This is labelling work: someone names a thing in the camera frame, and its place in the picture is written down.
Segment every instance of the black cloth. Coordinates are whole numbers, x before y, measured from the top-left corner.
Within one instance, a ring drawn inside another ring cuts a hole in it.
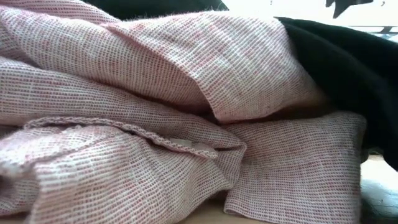
[[[349,28],[280,17],[299,62],[341,110],[368,121],[364,146],[398,170],[398,44]]]
[[[83,0],[121,19],[159,17],[184,12],[228,10],[222,0]]]

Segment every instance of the folded fabric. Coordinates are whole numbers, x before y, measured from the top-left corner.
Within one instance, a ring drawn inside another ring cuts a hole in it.
[[[177,223],[226,190],[233,215],[359,223],[366,120],[295,115],[328,100],[277,19],[0,3],[0,124],[19,127],[0,140],[0,215]]]

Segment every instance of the pink and white textile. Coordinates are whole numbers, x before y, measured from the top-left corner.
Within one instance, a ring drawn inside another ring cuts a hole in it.
[[[233,215],[359,223],[365,119],[267,119],[326,103],[293,47],[273,18],[0,0],[0,215],[177,223],[226,190]]]

